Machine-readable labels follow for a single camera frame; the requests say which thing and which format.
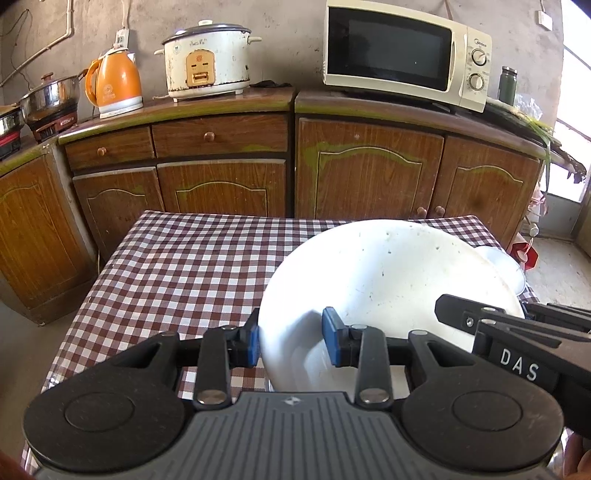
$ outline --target rice cooker lid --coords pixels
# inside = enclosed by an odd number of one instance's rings
[[[249,28],[243,27],[242,25],[235,25],[231,23],[213,23],[211,20],[201,20],[196,27],[190,27],[186,29],[182,28],[181,30],[177,30],[174,35],[164,40],[162,45],[167,44],[169,41],[178,40],[179,38],[191,37],[201,33],[223,31],[240,31],[251,33]]]

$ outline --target window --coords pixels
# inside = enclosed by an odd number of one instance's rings
[[[571,0],[562,0],[564,64],[554,136],[563,149],[591,170],[591,19]],[[581,202],[585,182],[573,183],[566,171],[550,166],[549,193]],[[542,189],[545,180],[542,176]]]

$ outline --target checkered tablecloth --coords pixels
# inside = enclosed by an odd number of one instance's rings
[[[501,248],[474,216],[417,222],[473,247]],[[210,327],[242,325],[281,261],[312,236],[343,223],[144,212],[80,307],[43,388],[163,330],[185,339]],[[521,299],[536,300],[529,287]],[[190,398],[194,380],[195,369],[188,369],[179,395]],[[234,396],[264,389],[262,364],[233,369],[231,385]]]

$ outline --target white bowl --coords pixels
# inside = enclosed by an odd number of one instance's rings
[[[488,245],[476,247],[475,250],[496,267],[499,275],[511,287],[515,295],[521,295],[525,291],[527,286],[525,272],[512,256],[504,250]]]
[[[322,310],[346,325],[378,327],[406,338],[425,329],[471,351],[473,336],[437,321],[436,300],[449,293],[523,318],[495,267],[457,237],[401,220],[366,220],[327,230],[277,268],[261,302],[262,360],[276,391],[346,391],[356,369],[330,364]],[[391,367],[396,398],[408,395],[403,367]]]

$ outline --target wall pipe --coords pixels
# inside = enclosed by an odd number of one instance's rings
[[[39,55],[45,53],[48,50],[51,50],[55,47],[58,43],[61,43],[67,38],[70,38],[74,34],[74,26],[72,25],[74,22],[74,0],[68,0],[68,6],[66,10],[66,33],[64,33],[61,37],[55,39],[46,47],[43,47],[37,53],[34,53],[29,58],[27,58],[24,62],[22,62],[14,71],[11,72],[2,82],[0,82],[0,87],[3,87],[7,81],[9,81],[12,77],[14,77],[18,72],[20,72],[24,67],[29,65],[33,60],[35,60]]]

